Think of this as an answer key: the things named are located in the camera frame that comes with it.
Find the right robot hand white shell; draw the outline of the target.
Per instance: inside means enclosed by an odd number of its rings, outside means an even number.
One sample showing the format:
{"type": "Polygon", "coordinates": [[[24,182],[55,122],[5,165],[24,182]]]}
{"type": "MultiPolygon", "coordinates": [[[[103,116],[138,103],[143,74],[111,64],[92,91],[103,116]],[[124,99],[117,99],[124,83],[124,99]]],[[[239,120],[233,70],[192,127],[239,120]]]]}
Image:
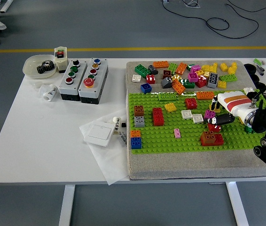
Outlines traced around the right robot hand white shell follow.
{"type": "Polygon", "coordinates": [[[241,91],[231,91],[217,94],[211,103],[211,109],[219,109],[223,106],[228,113],[218,115],[214,118],[204,119],[206,123],[214,125],[224,125],[232,123],[239,117],[243,123],[251,127],[257,107],[251,107],[252,101],[241,91]]]}

